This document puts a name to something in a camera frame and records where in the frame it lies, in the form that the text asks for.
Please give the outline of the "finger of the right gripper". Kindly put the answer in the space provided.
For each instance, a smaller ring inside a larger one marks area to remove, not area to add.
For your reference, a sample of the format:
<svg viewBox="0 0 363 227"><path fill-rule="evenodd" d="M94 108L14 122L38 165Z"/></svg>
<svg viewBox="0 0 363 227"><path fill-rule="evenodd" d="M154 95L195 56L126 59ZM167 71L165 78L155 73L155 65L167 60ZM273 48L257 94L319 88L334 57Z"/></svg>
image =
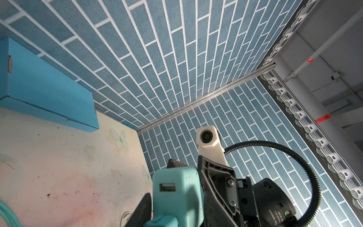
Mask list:
<svg viewBox="0 0 363 227"><path fill-rule="evenodd" d="M187 167L188 165L174 159L169 159L166 168Z"/></svg>

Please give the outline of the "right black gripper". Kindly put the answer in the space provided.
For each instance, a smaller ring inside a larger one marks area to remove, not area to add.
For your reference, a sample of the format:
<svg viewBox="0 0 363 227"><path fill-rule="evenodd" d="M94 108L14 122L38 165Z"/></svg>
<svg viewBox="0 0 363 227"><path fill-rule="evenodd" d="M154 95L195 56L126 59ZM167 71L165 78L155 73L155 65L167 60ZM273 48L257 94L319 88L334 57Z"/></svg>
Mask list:
<svg viewBox="0 0 363 227"><path fill-rule="evenodd" d="M204 193L204 227L293 227L296 209L271 179L252 185L249 177L237 179L235 171L202 155L198 174Z"/></svg>

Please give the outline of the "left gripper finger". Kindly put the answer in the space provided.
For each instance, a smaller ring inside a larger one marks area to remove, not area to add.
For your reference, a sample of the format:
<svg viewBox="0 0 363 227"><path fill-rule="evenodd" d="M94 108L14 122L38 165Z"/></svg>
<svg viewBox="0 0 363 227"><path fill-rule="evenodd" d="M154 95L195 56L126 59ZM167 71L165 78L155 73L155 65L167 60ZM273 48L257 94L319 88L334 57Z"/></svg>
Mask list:
<svg viewBox="0 0 363 227"><path fill-rule="evenodd" d="M152 198L150 193L146 193L139 205L132 213L125 227L143 227L151 220L152 215Z"/></svg>

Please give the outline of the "teal square charger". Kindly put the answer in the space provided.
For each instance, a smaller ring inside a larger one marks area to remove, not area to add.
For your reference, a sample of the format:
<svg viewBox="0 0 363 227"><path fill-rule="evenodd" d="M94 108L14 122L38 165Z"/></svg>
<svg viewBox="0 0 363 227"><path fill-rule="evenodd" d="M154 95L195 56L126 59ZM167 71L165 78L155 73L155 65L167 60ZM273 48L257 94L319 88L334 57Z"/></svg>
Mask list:
<svg viewBox="0 0 363 227"><path fill-rule="evenodd" d="M199 227L204 221L199 174L193 167L165 168L153 175L153 218L145 227Z"/></svg>

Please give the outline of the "teal plug adapter with prongs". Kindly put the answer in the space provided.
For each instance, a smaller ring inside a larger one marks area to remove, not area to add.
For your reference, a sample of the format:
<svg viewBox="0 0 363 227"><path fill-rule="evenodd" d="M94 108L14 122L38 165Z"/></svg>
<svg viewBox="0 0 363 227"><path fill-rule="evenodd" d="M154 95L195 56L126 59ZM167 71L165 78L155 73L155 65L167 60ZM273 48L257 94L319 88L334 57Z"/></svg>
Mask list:
<svg viewBox="0 0 363 227"><path fill-rule="evenodd" d="M22 227L15 213L2 201L0 201L1 216L7 223L8 227Z"/></svg>

